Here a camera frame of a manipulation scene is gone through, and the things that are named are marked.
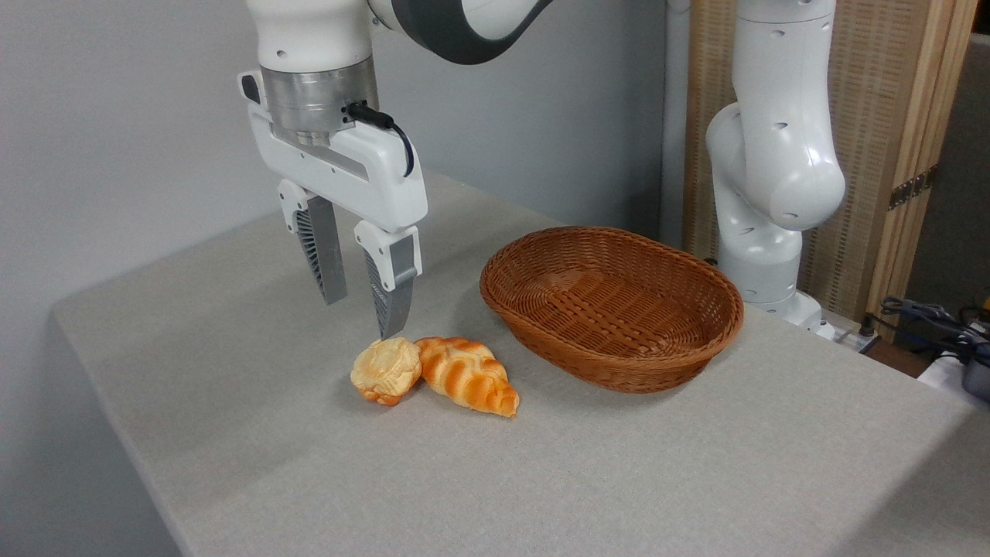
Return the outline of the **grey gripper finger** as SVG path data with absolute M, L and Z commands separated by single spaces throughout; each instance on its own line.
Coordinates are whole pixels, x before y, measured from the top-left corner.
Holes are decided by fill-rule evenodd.
M 405 328 L 414 283 L 423 274 L 418 228 L 389 233 L 361 220 L 354 236 L 364 251 L 379 334 L 392 338 Z
M 344 299 L 347 283 L 332 202 L 287 179 L 280 181 L 277 193 L 286 228 L 301 244 L 324 303 Z

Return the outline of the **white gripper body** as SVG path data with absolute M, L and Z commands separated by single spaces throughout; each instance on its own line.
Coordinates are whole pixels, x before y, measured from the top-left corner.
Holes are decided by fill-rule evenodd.
M 259 71 L 238 74 L 238 89 L 259 155 L 272 172 L 386 232 L 428 214 L 423 173 L 406 172 L 406 145 L 396 134 L 357 122 L 333 134 L 328 147 L 300 145 L 273 121 Z

